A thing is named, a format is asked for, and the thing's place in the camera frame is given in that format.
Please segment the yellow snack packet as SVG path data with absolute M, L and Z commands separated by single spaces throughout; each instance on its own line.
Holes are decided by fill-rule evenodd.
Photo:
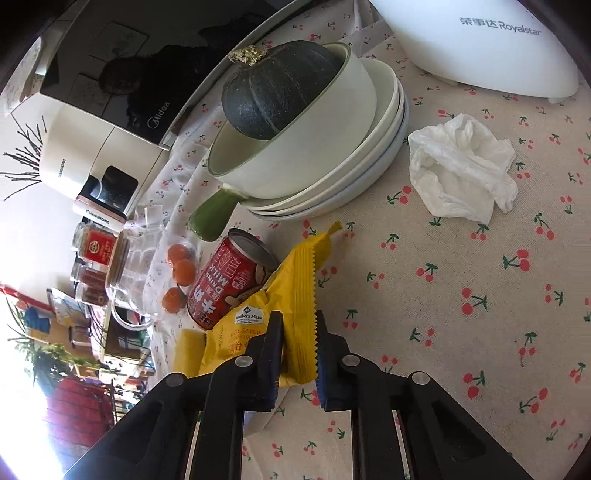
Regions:
M 266 333 L 270 314 L 276 311 L 283 316 L 279 386 L 304 385 L 317 378 L 317 272 L 331 256 L 332 234 L 339 230 L 342 223 L 337 221 L 328 231 L 297 244 L 262 289 L 229 311 L 205 334 L 200 375 L 245 354 L 249 340 Z

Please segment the yellow green sponge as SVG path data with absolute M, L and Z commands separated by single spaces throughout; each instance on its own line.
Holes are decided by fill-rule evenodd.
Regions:
M 172 371 L 187 378 L 198 376 L 205 350 L 204 332 L 182 329 L 177 336 Z

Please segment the orange small fruit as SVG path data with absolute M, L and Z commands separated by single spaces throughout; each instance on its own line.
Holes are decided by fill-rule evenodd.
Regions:
M 170 313 L 176 314 L 185 308 L 187 297 L 179 287 L 171 287 L 161 299 L 162 308 Z
M 166 253 L 166 261 L 170 266 L 174 266 L 178 261 L 189 260 L 191 250 L 183 244 L 173 244 Z
M 188 286 L 193 283 L 197 275 L 197 267 L 190 259 L 176 261 L 172 268 L 172 276 L 179 286 Z

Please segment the red milk can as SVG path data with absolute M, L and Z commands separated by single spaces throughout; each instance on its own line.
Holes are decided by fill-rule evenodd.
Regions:
M 211 330 L 262 288 L 279 265 L 262 240 L 245 230 L 229 229 L 187 296 L 189 317 L 201 329 Z

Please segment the glass jar wooden lid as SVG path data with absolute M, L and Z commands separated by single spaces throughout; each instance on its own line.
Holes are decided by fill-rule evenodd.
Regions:
M 119 232 L 105 279 L 111 317 L 134 332 L 147 330 L 156 319 L 144 306 L 143 292 L 164 231 L 162 205 L 145 207 L 143 220 L 127 222 Z

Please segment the red label spice jar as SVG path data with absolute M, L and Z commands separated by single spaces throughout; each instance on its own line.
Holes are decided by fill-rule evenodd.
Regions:
M 74 232 L 72 247 L 86 262 L 107 267 L 115 247 L 116 237 L 93 223 L 80 222 Z

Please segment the white crumpled tissue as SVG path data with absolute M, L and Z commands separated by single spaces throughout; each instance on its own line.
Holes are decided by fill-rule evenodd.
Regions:
M 416 130 L 408 143 L 410 181 L 432 215 L 487 225 L 495 208 L 513 210 L 518 186 L 509 170 L 516 151 L 474 117 L 460 114 Z

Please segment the white stacked plates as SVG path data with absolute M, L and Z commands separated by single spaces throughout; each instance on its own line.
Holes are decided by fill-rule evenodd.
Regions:
M 408 97 L 394 69 L 378 59 L 363 59 L 377 93 L 369 133 L 348 157 L 304 190 L 280 199 L 247 200 L 241 205 L 267 221 L 297 219 L 339 207 L 363 192 L 387 168 L 406 134 Z

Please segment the cream air fryer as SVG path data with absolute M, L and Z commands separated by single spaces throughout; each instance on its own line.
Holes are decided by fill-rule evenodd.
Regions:
M 76 107 L 56 106 L 42 147 L 41 180 L 84 217 L 121 231 L 169 152 Z

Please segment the dried branches vase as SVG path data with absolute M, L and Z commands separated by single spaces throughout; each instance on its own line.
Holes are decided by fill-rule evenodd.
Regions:
M 9 182 L 20 184 L 20 187 L 16 187 L 7 194 L 3 198 L 4 202 L 30 187 L 42 183 L 40 173 L 41 156 L 44 149 L 44 139 L 48 133 L 43 114 L 40 115 L 38 122 L 34 126 L 19 122 L 13 114 L 10 115 L 10 118 L 16 125 L 16 134 L 19 136 L 22 145 L 9 151 L 3 151 L 2 156 L 16 162 L 21 169 L 2 171 L 1 176 Z

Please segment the dark green pumpkin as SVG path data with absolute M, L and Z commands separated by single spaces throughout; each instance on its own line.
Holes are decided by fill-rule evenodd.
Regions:
M 301 114 L 342 67 L 327 47 L 297 40 L 270 50 L 250 45 L 228 55 L 239 68 L 226 80 L 221 104 L 243 135 L 273 139 Z

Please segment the black microwave oven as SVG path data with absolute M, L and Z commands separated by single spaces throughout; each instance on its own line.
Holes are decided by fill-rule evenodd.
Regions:
M 89 1 L 60 40 L 41 94 L 168 149 L 182 115 L 304 1 Z

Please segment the white electric cooking pot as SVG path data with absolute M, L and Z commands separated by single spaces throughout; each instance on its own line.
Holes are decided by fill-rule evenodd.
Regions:
M 374 1 L 405 54 L 428 73 L 557 103 L 579 70 L 554 33 L 518 1 Z

